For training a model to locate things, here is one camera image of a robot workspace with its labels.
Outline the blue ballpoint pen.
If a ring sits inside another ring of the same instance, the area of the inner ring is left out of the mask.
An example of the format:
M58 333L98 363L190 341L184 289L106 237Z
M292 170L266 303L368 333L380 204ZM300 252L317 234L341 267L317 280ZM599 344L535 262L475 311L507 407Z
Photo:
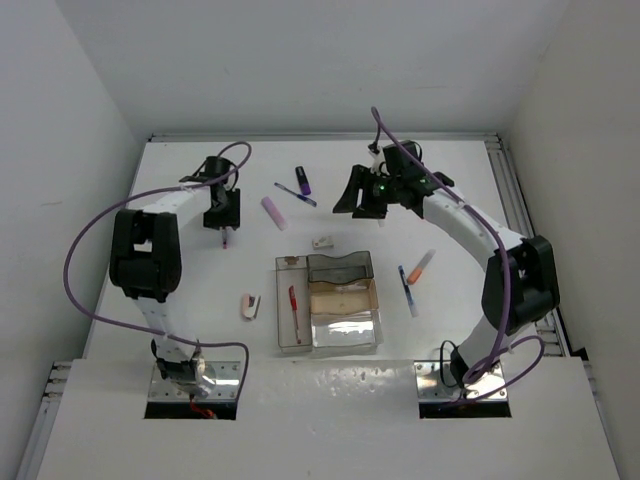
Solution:
M292 189L289 189L288 187L284 186L283 184L279 183L279 182L274 182L274 186L294 197L296 197L297 199L301 200L302 202L316 208L317 207L317 202L314 201L313 199L309 198L308 196L305 196L301 193L295 192Z

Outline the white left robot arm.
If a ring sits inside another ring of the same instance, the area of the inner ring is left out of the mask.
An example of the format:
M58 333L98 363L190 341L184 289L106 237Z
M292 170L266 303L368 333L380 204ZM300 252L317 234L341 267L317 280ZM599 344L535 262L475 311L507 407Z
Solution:
M228 174L236 165L209 156L197 173L184 177L184 187L142 209L123 208L115 216L109 277L134 301L147 326L154 331L152 354L161 378L192 399L205 399L216 378L196 344L179 342L170 314L169 295L182 276L180 231L195 219L206 229L228 235L240 227L240 190Z

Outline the red ballpoint pen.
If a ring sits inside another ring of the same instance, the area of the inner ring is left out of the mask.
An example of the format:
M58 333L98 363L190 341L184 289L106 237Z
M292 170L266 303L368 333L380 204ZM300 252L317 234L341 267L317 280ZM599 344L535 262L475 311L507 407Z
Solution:
M289 295L289 301L290 301L290 306L291 306L291 310L292 310L292 318L293 318L293 324L294 324L294 333L295 333L296 344L297 345L301 345L302 340L301 340L301 336L300 336L300 327L299 327L299 320L298 320L298 303L297 303L295 287L293 285L291 285L288 288L288 295Z

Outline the blue gel pen clear cap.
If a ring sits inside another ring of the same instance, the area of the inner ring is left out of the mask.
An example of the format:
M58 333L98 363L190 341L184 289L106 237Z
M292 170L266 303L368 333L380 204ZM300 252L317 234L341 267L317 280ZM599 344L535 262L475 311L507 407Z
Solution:
M417 307L416 307L416 304L415 304L415 300L414 300L413 295L412 295L411 290L410 290L410 286L409 286L409 283L408 283L408 279L407 279L406 273L405 273L404 268L403 268L402 265L398 266L398 272L399 272L399 276L400 276L400 279L401 279L403 291L404 291L404 294L405 294L405 297L406 297L406 300L407 300L407 304L408 304L408 308L409 308L411 317L412 318L417 318L419 316L419 313L418 313L418 310L417 310Z

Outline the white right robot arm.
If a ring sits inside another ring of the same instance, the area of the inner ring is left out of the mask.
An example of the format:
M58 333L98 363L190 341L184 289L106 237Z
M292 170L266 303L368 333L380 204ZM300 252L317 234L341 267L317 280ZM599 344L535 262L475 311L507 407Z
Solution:
M558 306L553 248L544 237L526 237L473 206L445 174L427 172L416 142L372 143L368 150L373 164L352 167L334 213L382 220L398 204L447 233L485 273L481 320L450 357L456 384L469 385L524 328Z

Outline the purple black highlighter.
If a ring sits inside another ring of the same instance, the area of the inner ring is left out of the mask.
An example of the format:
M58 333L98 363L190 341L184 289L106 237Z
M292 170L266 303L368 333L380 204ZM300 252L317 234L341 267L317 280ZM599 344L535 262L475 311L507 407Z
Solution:
M296 166L295 175L296 175L296 179L297 179L301 194L304 196L310 196L311 187L310 187L310 183L304 168L302 166Z

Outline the yellow black highlighter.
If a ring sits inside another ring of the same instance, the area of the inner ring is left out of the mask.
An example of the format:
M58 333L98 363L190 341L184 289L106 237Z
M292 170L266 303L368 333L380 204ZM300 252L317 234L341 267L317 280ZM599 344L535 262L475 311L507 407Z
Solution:
M223 228L221 229L221 235L222 235L222 246L223 249L228 249L229 246L229 229L228 228Z

